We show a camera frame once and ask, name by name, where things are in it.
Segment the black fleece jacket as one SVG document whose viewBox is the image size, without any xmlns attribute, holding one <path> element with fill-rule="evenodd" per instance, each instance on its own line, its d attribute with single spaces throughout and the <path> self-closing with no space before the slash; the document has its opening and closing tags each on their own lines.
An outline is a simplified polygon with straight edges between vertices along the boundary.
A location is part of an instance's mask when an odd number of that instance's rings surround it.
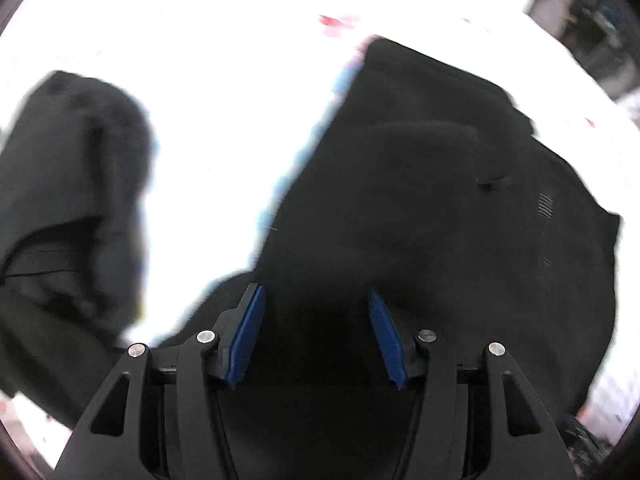
<svg viewBox="0 0 640 480">
<path fill-rule="evenodd" d="M 149 147 L 125 93 L 56 72 L 1 156 L 1 387 L 72 430 L 126 353 Z M 378 39 L 253 270 L 150 349 L 265 289 L 245 375 L 218 394 L 235 479 L 397 479 L 418 389 L 387 375 L 370 292 L 464 367 L 503 344 L 562 438 L 612 338 L 619 225 L 499 87 Z"/>
</svg>

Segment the blue checkered cartoon blanket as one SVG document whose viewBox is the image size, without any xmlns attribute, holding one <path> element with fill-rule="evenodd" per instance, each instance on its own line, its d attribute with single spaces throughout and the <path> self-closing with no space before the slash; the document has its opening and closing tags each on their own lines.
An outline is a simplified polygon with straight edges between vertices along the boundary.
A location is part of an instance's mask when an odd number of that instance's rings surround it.
<svg viewBox="0 0 640 480">
<path fill-rule="evenodd" d="M 56 70 L 96 77 L 153 131 L 142 287 L 122 341 L 176 330 L 256 260 L 277 204 L 375 36 L 488 79 L 606 209 L 617 244 L 613 344 L 582 422 L 620 440 L 639 403 L 639 133 L 566 47 L 498 0 L 1 0 L 1 129 Z"/>
</svg>

